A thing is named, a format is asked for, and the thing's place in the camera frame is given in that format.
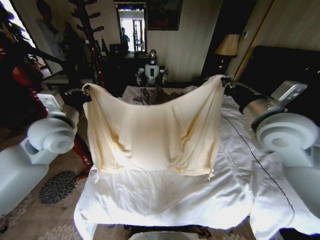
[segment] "bed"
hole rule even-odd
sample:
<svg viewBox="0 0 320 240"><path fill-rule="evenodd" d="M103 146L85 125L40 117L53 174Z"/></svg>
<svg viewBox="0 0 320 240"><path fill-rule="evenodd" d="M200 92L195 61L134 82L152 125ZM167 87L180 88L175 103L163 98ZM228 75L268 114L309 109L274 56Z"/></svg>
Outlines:
<svg viewBox="0 0 320 240"><path fill-rule="evenodd" d="M122 100L134 104L141 94L141 88L127 86ZM230 96L223 97L221 144L210 180L207 175L182 176L173 170L101 172L97 179L93 166L74 212L83 239L93 239L97 224L229 229L247 216L257 239L269 239L281 228L319 232L320 219L285 179L279 157L252 143L238 108Z"/></svg>

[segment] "mirror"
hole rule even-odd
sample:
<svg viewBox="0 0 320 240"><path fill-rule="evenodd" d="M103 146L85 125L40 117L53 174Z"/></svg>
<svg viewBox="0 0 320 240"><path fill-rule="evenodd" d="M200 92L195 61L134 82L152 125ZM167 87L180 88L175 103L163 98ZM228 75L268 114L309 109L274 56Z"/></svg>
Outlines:
<svg viewBox="0 0 320 240"><path fill-rule="evenodd" d="M147 50L145 3L116 2L116 13L121 43L128 53L145 53Z"/></svg>

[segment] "framed painting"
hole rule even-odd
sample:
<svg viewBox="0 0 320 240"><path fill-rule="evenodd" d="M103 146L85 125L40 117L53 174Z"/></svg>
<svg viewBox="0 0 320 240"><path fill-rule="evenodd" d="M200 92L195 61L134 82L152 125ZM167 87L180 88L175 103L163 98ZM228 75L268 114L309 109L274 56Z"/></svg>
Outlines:
<svg viewBox="0 0 320 240"><path fill-rule="evenodd" d="M148 0L148 30L178 31L182 0Z"/></svg>

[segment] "carpet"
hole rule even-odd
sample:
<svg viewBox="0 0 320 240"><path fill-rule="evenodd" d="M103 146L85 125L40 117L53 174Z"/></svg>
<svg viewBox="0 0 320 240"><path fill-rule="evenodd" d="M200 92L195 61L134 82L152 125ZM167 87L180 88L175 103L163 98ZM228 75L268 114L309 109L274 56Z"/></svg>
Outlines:
<svg viewBox="0 0 320 240"><path fill-rule="evenodd" d="M0 128L0 151L22 141L26 136L26 129L27 127L21 134L8 138L10 131ZM78 133L85 141L86 132L87 120L82 114ZM0 240L81 240L75 228L73 214L86 179L75 182L73 177L84 169L80 157L72 150L54 159L48 174L40 183L11 213L0 218ZM249 218L229 230L194 225L171 228L98 225L94 239L127 240L134 233L161 230L197 233L200 238L208 240L255 239Z"/></svg>

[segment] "lampshade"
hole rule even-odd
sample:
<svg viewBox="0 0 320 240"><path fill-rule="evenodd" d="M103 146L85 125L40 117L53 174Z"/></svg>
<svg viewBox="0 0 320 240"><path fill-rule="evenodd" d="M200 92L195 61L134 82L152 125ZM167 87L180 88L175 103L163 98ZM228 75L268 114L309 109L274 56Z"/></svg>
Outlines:
<svg viewBox="0 0 320 240"><path fill-rule="evenodd" d="M214 53L223 56L236 56L239 37L239 34L227 34Z"/></svg>

